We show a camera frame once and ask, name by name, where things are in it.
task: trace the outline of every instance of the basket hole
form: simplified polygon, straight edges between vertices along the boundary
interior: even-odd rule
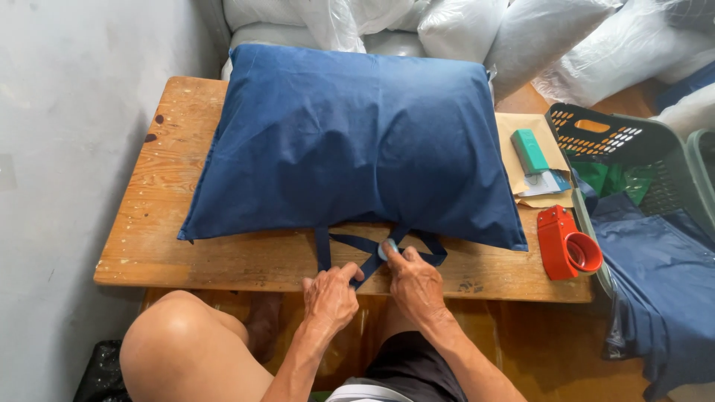
[[[606,130],[611,128],[611,126],[607,124],[597,123],[592,120],[578,120],[574,125],[580,129],[585,129],[592,132],[605,132]]]

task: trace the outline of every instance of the red tape dispenser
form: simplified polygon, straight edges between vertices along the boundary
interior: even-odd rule
[[[591,275],[603,264],[598,243],[576,229],[566,208],[556,205],[538,213],[537,228],[541,261],[551,280]]]

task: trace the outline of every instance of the brown envelope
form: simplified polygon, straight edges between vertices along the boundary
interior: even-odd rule
[[[499,145],[501,147],[501,159],[504,162],[506,173],[509,175],[509,185],[511,192],[517,195],[520,192],[528,190],[524,184],[524,171],[519,162],[519,156],[516,154],[514,146],[511,144],[511,135],[517,129],[531,129],[536,137],[538,146],[546,158],[546,163],[551,169],[560,170],[563,176],[573,186],[571,173],[568,170],[568,165],[561,154],[561,150],[556,144],[556,139],[551,134],[551,129],[546,122],[546,118],[542,114],[515,114],[515,113],[496,113],[496,126],[499,130]],[[571,201],[571,193],[573,190],[566,190],[559,194],[534,195],[531,197],[522,197],[517,202],[528,205],[530,207],[551,207],[559,204],[562,207],[573,207]]]

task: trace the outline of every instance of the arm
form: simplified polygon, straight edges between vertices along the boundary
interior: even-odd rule
[[[355,263],[333,267],[304,278],[305,317],[295,331],[283,364],[261,402],[305,402],[310,395],[315,373],[328,343],[358,311],[351,278],[362,280],[363,272]]]
[[[440,273],[414,247],[408,247],[403,255],[388,242],[381,247],[393,272],[390,293],[400,311],[442,355],[467,399],[526,402],[509,379],[467,338],[447,309]]]

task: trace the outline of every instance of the foot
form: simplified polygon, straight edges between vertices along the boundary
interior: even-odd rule
[[[248,350],[258,363],[267,363],[273,358],[278,339],[278,313],[283,302],[283,293],[253,292],[251,310],[245,325],[248,331]]]

